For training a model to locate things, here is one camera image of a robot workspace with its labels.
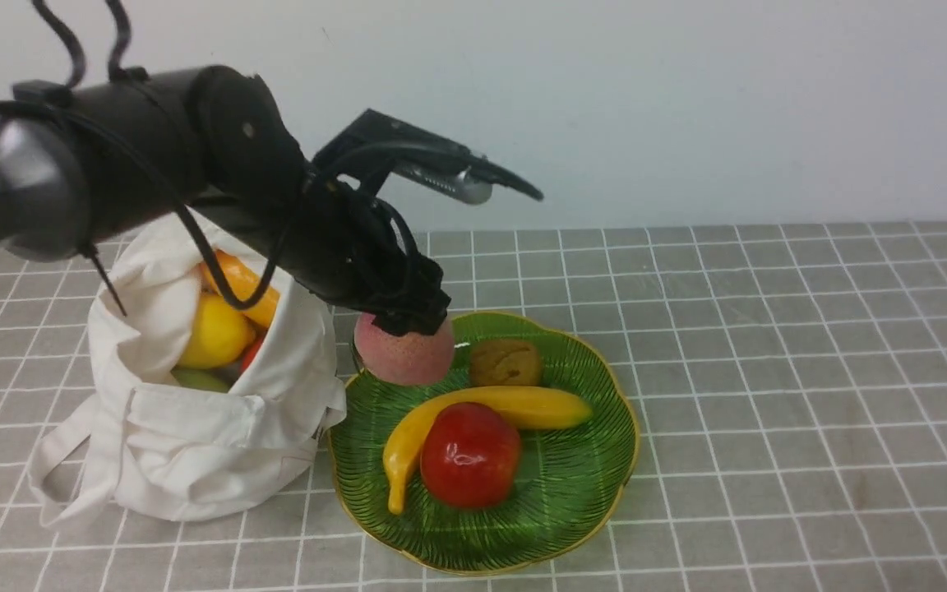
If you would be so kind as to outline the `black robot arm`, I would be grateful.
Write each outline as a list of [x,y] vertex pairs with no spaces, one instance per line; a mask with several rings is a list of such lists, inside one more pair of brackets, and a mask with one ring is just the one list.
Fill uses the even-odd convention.
[[444,142],[387,137],[308,159],[266,83],[225,65],[89,89],[30,80],[0,100],[0,248],[34,261],[176,215],[213,259],[207,218],[331,306],[392,335],[432,335],[450,296],[397,210],[378,198],[405,156]]

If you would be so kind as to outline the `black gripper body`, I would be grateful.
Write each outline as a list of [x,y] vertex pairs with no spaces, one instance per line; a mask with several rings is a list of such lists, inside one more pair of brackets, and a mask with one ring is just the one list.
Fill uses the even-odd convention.
[[285,274],[323,303],[371,314],[388,334],[444,325],[442,269],[383,200],[332,183],[283,200],[211,192],[194,211],[259,255],[259,275]]

